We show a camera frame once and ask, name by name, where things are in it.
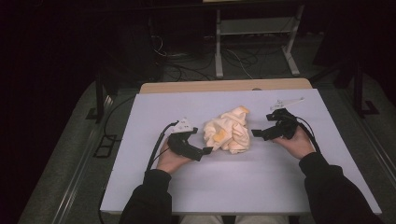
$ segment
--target white table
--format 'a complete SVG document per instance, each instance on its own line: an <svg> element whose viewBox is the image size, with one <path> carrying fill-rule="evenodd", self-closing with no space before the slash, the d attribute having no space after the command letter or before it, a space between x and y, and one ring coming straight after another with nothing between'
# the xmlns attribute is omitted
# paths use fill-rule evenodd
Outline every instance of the white table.
<svg viewBox="0 0 396 224"><path fill-rule="evenodd" d="M250 84L254 82L260 86L262 81L249 81ZM134 188L142 183L150 153L167 124L186 117L199 129L198 134L189 139L190 143L203 147L204 123L219 114L244 105L250 110L248 128L266 129L274 125L265 118L266 114L272 113L271 105L278 99L301 97L305 100L292 105L289 112L309 122L327 161L341 165L346 177L358 186L373 211L381 213L314 89L137 95L101 210L113 214L123 210ZM218 150L203 156L201 161L183 166L173 174L169 192L173 197L173 212L177 215L297 215L310 212L298 160L279 145L252 135L250 149L245 153L232 155Z"/></svg>

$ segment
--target sleeve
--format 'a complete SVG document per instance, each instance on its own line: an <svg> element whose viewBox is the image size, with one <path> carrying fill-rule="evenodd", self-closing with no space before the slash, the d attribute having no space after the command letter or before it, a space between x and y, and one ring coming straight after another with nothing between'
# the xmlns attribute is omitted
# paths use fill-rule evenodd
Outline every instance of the sleeve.
<svg viewBox="0 0 396 224"><path fill-rule="evenodd" d="M172 196L167 190L171 178L162 170L146 171L143 184L134 189L122 211L120 223L170 223Z"/></svg>
<svg viewBox="0 0 396 224"><path fill-rule="evenodd" d="M329 165L317 152L305 156L300 167L306 176L305 190L317 224L383 223L341 167Z"/></svg>

